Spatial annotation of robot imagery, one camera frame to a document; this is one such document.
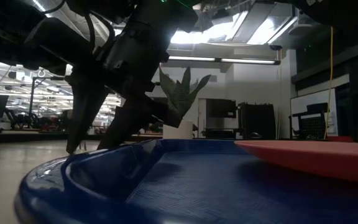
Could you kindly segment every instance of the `whiteboard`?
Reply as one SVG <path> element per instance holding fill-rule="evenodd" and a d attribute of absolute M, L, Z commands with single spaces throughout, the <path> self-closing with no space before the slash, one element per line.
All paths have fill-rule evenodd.
<path fill-rule="evenodd" d="M 305 96 L 300 96 L 291 99 L 291 115 L 297 113 L 307 112 L 307 106 L 316 103 L 328 103 L 329 90 L 319 91 Z M 336 97 L 335 89 L 331 89 L 331 102 L 329 104 L 329 123 L 328 123 L 328 136 L 338 136 L 338 126 L 336 118 Z M 327 113 L 324 114 L 324 118 L 327 122 Z M 299 130 L 298 118 L 292 118 L 292 128 Z"/>

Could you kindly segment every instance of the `blue tray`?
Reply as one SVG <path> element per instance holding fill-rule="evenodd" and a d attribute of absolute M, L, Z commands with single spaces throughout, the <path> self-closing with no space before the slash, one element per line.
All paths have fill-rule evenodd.
<path fill-rule="evenodd" d="M 21 223 L 358 223 L 358 183 L 268 164 L 233 141 L 153 140 L 24 177 Z"/>

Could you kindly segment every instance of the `wooden floor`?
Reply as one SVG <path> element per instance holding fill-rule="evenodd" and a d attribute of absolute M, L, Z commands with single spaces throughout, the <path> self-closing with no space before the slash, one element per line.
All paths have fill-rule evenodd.
<path fill-rule="evenodd" d="M 86 145 L 93 151 L 98 142 Z M 0 223 L 17 223 L 12 205 L 23 176 L 43 162 L 67 156 L 65 147 L 65 141 L 0 144 Z"/>

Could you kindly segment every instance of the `black cable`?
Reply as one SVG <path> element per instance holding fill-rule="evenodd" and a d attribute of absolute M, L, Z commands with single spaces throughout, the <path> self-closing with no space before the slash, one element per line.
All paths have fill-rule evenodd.
<path fill-rule="evenodd" d="M 106 27 L 107 29 L 109 30 L 109 37 L 107 38 L 107 41 L 106 43 L 103 45 L 104 46 L 110 46 L 112 44 L 112 42 L 114 41 L 114 38 L 116 36 L 116 33 L 114 31 L 114 29 L 112 28 L 112 25 L 107 21 L 105 20 L 103 17 L 97 15 L 97 14 L 93 14 L 97 19 L 99 19 L 99 21 L 101 21 Z"/>
<path fill-rule="evenodd" d="M 92 50 L 93 50 L 94 46 L 96 45 L 96 36 L 94 33 L 93 22 L 92 22 L 91 16 L 89 14 L 85 15 L 85 20 L 86 20 L 86 23 L 88 24 L 89 34 L 90 34 L 89 41 L 91 42 Z"/>
<path fill-rule="evenodd" d="M 44 12 L 42 12 L 42 14 L 46 15 L 46 14 L 50 14 L 50 13 L 56 12 L 56 11 L 59 10 L 61 7 L 63 7 L 65 3 L 66 3 L 66 0 L 62 0 L 62 2 L 61 2 L 58 6 L 56 6 L 56 7 L 53 8 L 53 9 L 49 9 L 49 10 L 47 10 L 47 11 L 44 11 Z"/>

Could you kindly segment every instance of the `red plate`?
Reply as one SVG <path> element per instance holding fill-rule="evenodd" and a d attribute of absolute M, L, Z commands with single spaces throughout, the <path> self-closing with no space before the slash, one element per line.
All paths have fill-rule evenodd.
<path fill-rule="evenodd" d="M 358 181 L 358 143 L 236 141 L 248 153 L 276 165 Z"/>

